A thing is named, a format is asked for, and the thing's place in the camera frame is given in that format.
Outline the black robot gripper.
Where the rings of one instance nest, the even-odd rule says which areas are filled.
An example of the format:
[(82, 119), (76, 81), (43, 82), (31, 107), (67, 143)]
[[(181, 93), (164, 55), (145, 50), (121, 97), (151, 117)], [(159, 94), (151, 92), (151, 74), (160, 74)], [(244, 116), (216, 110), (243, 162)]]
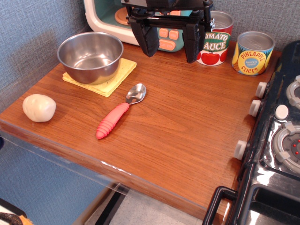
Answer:
[(205, 31), (214, 29), (211, 0), (122, 0), (128, 23), (143, 53), (152, 57), (159, 49), (159, 28), (183, 30), (188, 63), (203, 49)]

